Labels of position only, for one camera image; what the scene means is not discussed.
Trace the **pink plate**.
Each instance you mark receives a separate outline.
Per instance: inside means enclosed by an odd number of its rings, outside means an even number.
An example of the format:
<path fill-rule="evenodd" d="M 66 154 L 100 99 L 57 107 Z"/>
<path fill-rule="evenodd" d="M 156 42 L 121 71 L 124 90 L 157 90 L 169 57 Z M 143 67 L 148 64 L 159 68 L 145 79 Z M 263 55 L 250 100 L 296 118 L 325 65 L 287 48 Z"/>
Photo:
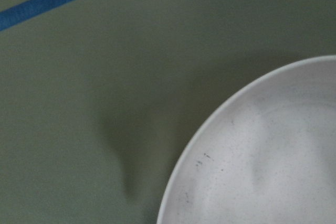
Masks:
<path fill-rule="evenodd" d="M 158 223 L 335 223 L 335 56 L 239 90 L 198 129 Z"/>

